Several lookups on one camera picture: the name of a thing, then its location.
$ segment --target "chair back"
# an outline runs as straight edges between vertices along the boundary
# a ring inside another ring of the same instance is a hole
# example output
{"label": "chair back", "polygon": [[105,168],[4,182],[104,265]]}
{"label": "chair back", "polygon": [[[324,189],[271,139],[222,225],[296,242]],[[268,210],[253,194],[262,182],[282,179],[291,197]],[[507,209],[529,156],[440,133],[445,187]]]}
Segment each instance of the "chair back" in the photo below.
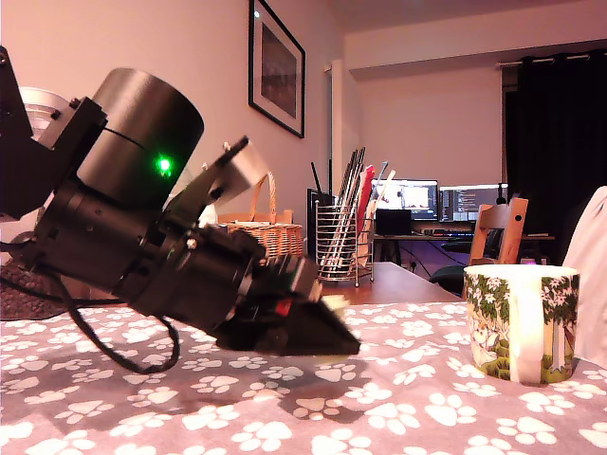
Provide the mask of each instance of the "chair back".
{"label": "chair back", "polygon": [[[470,265],[517,263],[527,204],[526,199],[513,197],[507,205],[482,205],[479,208],[470,248]],[[493,229],[502,230],[500,250],[496,259],[484,256],[487,237]]]}

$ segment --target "tablecloth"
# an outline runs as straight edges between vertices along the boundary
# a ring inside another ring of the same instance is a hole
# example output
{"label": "tablecloth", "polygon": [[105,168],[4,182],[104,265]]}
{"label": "tablecloth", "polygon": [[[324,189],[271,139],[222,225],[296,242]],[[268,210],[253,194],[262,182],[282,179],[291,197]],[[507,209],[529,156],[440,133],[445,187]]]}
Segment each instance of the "tablecloth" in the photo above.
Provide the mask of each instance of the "tablecloth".
{"label": "tablecloth", "polygon": [[[143,364],[171,341],[129,308],[83,310]],[[137,375],[67,315],[1,325],[3,454],[605,453],[607,371],[528,387],[472,366],[464,303],[362,305],[346,320],[360,354],[332,364],[218,350],[176,323],[182,356]]]}

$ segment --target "monitor screen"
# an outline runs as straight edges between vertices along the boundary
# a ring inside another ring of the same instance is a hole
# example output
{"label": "monitor screen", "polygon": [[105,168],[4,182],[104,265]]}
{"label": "monitor screen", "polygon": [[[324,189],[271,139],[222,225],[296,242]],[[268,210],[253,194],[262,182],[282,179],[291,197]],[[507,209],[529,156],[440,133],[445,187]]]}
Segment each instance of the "monitor screen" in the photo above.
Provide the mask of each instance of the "monitor screen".
{"label": "monitor screen", "polygon": [[476,221],[478,209],[483,204],[495,205],[502,186],[506,198],[508,185],[462,185],[459,187],[440,187],[440,221]]}
{"label": "monitor screen", "polygon": [[[381,193],[385,180],[373,180],[373,188]],[[388,183],[378,209],[407,209],[412,220],[438,219],[438,182],[436,180],[395,179]]]}

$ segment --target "framed picture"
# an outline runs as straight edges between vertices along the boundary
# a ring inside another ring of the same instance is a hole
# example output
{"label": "framed picture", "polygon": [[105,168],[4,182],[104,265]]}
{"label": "framed picture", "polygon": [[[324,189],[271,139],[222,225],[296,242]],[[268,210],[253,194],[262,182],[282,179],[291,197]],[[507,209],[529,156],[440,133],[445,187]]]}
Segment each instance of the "framed picture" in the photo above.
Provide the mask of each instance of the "framed picture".
{"label": "framed picture", "polygon": [[304,137],[305,52],[264,0],[249,0],[248,105]]}

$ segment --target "wicker basket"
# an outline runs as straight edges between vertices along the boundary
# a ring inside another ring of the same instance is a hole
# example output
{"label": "wicker basket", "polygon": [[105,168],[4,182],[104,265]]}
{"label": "wicker basket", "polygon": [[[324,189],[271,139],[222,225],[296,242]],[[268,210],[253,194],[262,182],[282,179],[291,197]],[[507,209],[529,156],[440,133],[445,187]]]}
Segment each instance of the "wicker basket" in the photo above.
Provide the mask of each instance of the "wicker basket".
{"label": "wicker basket", "polygon": [[266,247],[267,258],[283,256],[286,254],[301,256],[304,252],[302,227],[300,225],[293,225],[292,223],[276,222],[276,182],[274,181],[272,173],[267,173],[270,205],[269,222],[255,221],[256,216],[258,215],[257,199],[259,199],[259,194],[264,185],[264,181],[266,181],[265,177],[255,187],[248,220],[244,222],[236,220],[230,221],[227,223],[228,231],[234,232],[237,229],[242,229],[255,237],[260,244]]}

